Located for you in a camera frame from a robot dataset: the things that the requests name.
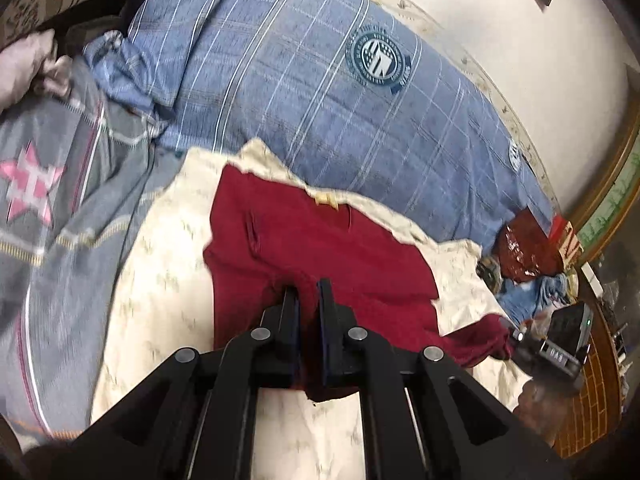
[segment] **plastic bag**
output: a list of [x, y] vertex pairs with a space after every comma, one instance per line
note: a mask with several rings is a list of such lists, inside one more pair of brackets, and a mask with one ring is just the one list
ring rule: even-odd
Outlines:
[[551, 325], [551, 316], [556, 310], [560, 308], [564, 308], [567, 305], [562, 303], [553, 303], [551, 306], [548, 306], [545, 310], [541, 310], [537, 313], [532, 320], [532, 323], [528, 327], [531, 332], [531, 335], [535, 339], [542, 339], [546, 337], [546, 333], [549, 332], [549, 326]]
[[498, 234], [494, 254], [500, 272], [514, 282], [529, 282], [538, 276], [555, 276], [564, 269], [553, 247], [529, 208], [520, 211]]

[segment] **blue cloth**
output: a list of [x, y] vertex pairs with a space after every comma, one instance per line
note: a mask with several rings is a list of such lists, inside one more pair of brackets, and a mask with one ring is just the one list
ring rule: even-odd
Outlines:
[[564, 274], [542, 276], [530, 282], [516, 284], [504, 280], [504, 292], [495, 299], [511, 320], [520, 325], [555, 303], [569, 304], [569, 281]]
[[369, 0], [145, 0], [128, 38], [84, 54], [111, 98], [165, 124], [164, 147], [236, 152], [260, 137], [306, 183], [484, 252], [527, 206], [550, 228], [492, 104]]

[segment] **circular logo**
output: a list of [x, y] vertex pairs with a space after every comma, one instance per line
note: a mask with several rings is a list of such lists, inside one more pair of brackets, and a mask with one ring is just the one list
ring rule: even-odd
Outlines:
[[358, 29], [345, 47], [345, 59], [351, 73], [362, 84], [391, 86], [396, 93], [408, 81], [411, 62], [395, 41], [379, 27]]

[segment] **cream bedsheet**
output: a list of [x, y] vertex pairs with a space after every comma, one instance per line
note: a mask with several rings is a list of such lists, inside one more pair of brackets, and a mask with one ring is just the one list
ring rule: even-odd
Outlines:
[[[238, 156], [189, 150], [182, 171], [149, 211], [118, 280], [92, 420], [176, 349], [212, 348], [214, 300], [202, 250], [211, 236], [209, 212], [225, 164], [303, 187], [311, 196], [327, 193], [306, 187], [257, 139]], [[348, 192], [329, 193], [390, 230], [400, 242], [418, 247], [438, 285], [440, 299], [434, 306], [440, 333], [489, 312], [503, 314], [476, 276], [479, 246], [468, 240], [436, 244], [415, 223], [373, 200]], [[516, 406], [528, 379], [513, 363], [492, 358], [473, 368], [473, 375], [509, 409]], [[364, 477], [357, 394], [316, 404], [303, 392], [260, 391], [252, 478]]]

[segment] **black device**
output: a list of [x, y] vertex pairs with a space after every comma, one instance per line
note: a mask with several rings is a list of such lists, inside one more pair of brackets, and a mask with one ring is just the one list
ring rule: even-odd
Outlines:
[[[440, 348], [409, 352], [360, 327], [319, 282], [324, 386], [360, 391], [369, 480], [568, 479], [555, 452]], [[294, 383], [297, 292], [223, 351], [182, 348], [70, 444], [66, 480], [250, 477], [259, 387]]]
[[577, 395], [584, 386], [582, 368], [591, 345], [593, 312], [582, 301], [551, 315], [546, 337], [514, 331], [518, 339], [513, 361], [537, 382], [566, 395]]

